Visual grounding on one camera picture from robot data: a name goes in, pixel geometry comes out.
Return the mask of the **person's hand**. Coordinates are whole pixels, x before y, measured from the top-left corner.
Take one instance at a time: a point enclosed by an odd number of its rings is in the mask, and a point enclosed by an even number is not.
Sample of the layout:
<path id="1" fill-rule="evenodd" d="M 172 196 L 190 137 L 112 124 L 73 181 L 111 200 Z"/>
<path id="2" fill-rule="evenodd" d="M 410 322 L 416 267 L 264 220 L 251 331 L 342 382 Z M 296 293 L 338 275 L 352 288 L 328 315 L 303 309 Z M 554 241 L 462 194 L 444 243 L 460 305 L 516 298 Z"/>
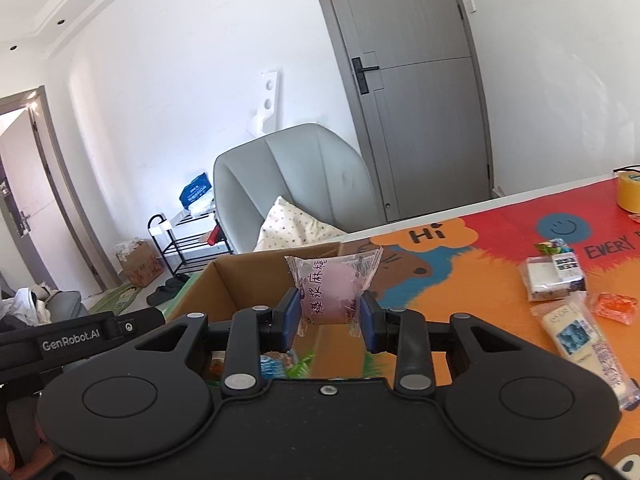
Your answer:
<path id="1" fill-rule="evenodd" d="M 1 478 L 33 479 L 54 461 L 54 453 L 40 423 L 19 424 L 1 438 Z"/>

